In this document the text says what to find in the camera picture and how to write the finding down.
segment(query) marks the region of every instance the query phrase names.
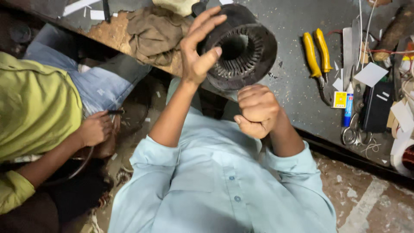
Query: shirt sleeve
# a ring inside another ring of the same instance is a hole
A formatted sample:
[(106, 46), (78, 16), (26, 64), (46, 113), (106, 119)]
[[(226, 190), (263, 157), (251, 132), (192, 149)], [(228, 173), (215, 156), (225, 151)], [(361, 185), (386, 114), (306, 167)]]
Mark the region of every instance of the shirt sleeve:
[(327, 232), (336, 232), (335, 209), (322, 191), (322, 180), (315, 160), (305, 142), (305, 149), (291, 157), (275, 156), (268, 148), (267, 164), (278, 171), (280, 183), (303, 206), (308, 216), (319, 222)]
[(22, 175), (9, 171), (0, 175), (0, 215), (20, 206), (35, 193), (33, 185)]
[(160, 145), (149, 136), (140, 141), (130, 158), (134, 174), (115, 196), (109, 233), (151, 231), (179, 157), (179, 147)]

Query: fist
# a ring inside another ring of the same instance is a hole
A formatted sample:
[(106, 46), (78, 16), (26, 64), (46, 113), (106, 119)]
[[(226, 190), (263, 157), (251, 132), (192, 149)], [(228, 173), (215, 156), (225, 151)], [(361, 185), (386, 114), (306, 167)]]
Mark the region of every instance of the fist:
[(107, 115), (108, 111), (97, 112), (87, 117), (74, 132), (81, 138), (82, 146), (95, 146), (106, 141), (110, 136), (113, 124)]
[(276, 125), (279, 103), (267, 86), (246, 86), (237, 94), (242, 115), (234, 121), (240, 130), (254, 138), (264, 138)]

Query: yellow handled pliers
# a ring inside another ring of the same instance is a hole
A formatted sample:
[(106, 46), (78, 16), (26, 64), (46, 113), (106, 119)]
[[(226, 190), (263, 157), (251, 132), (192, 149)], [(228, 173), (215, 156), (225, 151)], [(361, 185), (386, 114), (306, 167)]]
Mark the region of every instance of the yellow handled pliers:
[(314, 45), (312, 41), (312, 36), (308, 32), (305, 32), (303, 34), (303, 43), (305, 44), (306, 59), (308, 60), (309, 67), (312, 70), (311, 77), (316, 77), (318, 79), (319, 92), (320, 92), (320, 96), (322, 97), (322, 100), (328, 106), (332, 106), (334, 89), (333, 89), (333, 86), (331, 85), (328, 86), (328, 83), (329, 83), (328, 73), (332, 69), (329, 63), (328, 47), (326, 46), (325, 39), (323, 38), (323, 33), (319, 28), (313, 33), (313, 36), (315, 37), (319, 52), (322, 56), (323, 74), (319, 69), (318, 63), (316, 62), (315, 49), (314, 49)]

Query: hand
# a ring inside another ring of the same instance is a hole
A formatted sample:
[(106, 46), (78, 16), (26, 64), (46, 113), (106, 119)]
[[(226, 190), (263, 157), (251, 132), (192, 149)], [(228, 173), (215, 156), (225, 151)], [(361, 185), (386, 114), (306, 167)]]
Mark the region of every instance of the hand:
[(255, 84), (246, 86), (237, 94), (242, 115), (235, 115), (234, 121), (240, 130), (254, 138), (264, 138), (275, 126), (279, 103), (267, 86)]
[(108, 139), (113, 124), (107, 113), (105, 110), (87, 117), (74, 132), (80, 138), (82, 147), (95, 146)]
[(207, 76), (207, 71), (217, 62), (221, 56), (220, 47), (212, 48), (202, 56), (197, 53), (197, 44), (217, 25), (223, 23), (226, 15), (214, 16), (221, 10), (220, 6), (208, 9), (194, 20), (188, 30), (188, 34), (180, 42), (181, 57), (183, 61), (183, 81), (200, 85)]

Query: yellow-green shirt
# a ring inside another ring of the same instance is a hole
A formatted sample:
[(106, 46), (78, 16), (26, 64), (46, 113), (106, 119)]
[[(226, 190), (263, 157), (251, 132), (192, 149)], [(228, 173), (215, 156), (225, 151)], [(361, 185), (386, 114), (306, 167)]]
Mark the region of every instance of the yellow-green shirt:
[[(49, 151), (79, 128), (82, 102), (68, 73), (0, 52), (0, 162)], [(0, 214), (33, 195), (16, 172), (0, 176)]]

